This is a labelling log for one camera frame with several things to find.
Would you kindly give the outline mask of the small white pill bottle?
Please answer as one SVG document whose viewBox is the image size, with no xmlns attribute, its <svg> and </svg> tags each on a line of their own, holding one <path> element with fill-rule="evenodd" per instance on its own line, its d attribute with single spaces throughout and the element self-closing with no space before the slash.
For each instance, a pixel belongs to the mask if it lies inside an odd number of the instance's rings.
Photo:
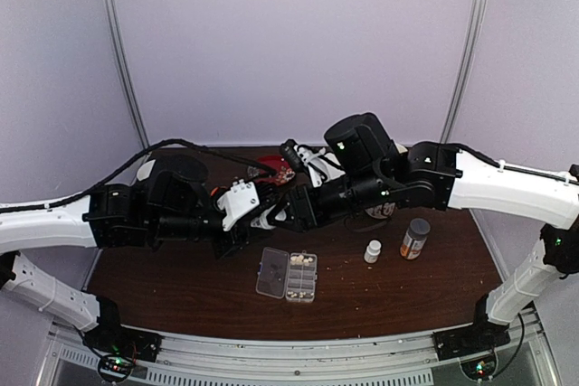
<svg viewBox="0 0 579 386">
<path fill-rule="evenodd" d="M 382 249 L 382 243 L 379 240 L 370 240 L 365 248 L 364 261 L 367 264 L 377 262 Z"/>
<path fill-rule="evenodd" d="M 270 231 L 272 226 L 268 223 L 268 219 L 265 216 L 260 216 L 251 221 L 251 227 L 260 230 Z"/>
</svg>

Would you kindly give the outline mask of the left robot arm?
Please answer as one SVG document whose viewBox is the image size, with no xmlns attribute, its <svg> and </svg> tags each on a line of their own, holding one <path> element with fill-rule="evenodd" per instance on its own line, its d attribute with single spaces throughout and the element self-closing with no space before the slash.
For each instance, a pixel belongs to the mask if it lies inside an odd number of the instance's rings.
<svg viewBox="0 0 579 386">
<path fill-rule="evenodd" d="M 257 186 L 243 180 L 218 194 L 205 188 L 205 165 L 189 155 L 165 155 L 139 167 L 133 184 L 103 184 L 55 202 L 1 207 L 1 288 L 41 312 L 95 337 L 110 353 L 130 344 L 117 305 L 76 290 L 38 268 L 27 249 L 158 248 L 168 240 L 237 244 L 262 204 Z"/>
</svg>

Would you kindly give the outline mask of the amber bottle grey cap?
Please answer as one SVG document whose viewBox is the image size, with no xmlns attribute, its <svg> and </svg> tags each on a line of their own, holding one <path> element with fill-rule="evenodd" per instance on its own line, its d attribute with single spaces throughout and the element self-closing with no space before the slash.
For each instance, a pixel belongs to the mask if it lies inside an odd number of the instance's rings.
<svg viewBox="0 0 579 386">
<path fill-rule="evenodd" d="M 417 259 L 427 241 L 431 225 L 423 218 L 412 219 L 403 237 L 400 254 L 404 259 Z"/>
</svg>

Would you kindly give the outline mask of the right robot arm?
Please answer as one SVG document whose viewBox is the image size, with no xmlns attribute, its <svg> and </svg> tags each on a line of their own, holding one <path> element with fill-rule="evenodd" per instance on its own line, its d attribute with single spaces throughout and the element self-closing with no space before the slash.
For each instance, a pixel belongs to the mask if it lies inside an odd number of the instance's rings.
<svg viewBox="0 0 579 386">
<path fill-rule="evenodd" d="M 485 210 L 543 222 L 527 258 L 484 296 L 464 331 L 470 350 L 484 350 L 498 327 L 552 282 L 578 270 L 578 171 L 549 172 L 493 160 L 462 144 L 420 142 L 399 151 L 373 113 L 338 121 L 325 134 L 343 173 L 300 185 L 267 214 L 273 226 L 304 232 L 384 203 L 440 211 Z"/>
</svg>

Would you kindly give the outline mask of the clear plastic pill organizer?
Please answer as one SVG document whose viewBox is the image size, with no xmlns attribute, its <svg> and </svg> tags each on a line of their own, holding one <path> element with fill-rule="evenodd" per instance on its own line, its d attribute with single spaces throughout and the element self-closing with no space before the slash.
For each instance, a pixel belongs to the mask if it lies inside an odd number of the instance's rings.
<svg viewBox="0 0 579 386">
<path fill-rule="evenodd" d="M 291 266 L 290 257 L 296 255 L 314 257 L 316 259 L 315 265 L 313 267 Z M 286 294 L 289 291 L 311 291 L 315 293 L 316 298 L 317 280 L 318 256 L 316 254 L 306 251 L 289 253 L 266 247 L 261 253 L 255 291 L 265 297 L 298 303 L 288 301 Z"/>
</svg>

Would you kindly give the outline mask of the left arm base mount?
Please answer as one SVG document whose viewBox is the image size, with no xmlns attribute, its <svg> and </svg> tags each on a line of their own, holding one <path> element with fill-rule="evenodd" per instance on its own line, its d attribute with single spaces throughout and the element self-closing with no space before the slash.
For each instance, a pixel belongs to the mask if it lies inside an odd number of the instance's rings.
<svg viewBox="0 0 579 386">
<path fill-rule="evenodd" d="M 116 303 L 106 297 L 96 297 L 96 301 L 100 309 L 97 315 L 97 325 L 82 333 L 84 344 L 104 353 L 113 353 L 138 361 L 155 362 L 162 336 L 123 326 Z"/>
</svg>

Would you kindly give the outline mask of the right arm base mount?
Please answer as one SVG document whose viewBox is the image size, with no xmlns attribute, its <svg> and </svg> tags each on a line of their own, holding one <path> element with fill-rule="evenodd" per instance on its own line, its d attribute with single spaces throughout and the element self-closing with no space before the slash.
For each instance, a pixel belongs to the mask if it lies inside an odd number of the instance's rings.
<svg viewBox="0 0 579 386">
<path fill-rule="evenodd" d="M 475 305 L 474 320 L 470 325 L 435 332 L 434 347 L 440 361 L 486 352 L 510 343 L 508 325 L 489 321 L 485 295 Z"/>
</svg>

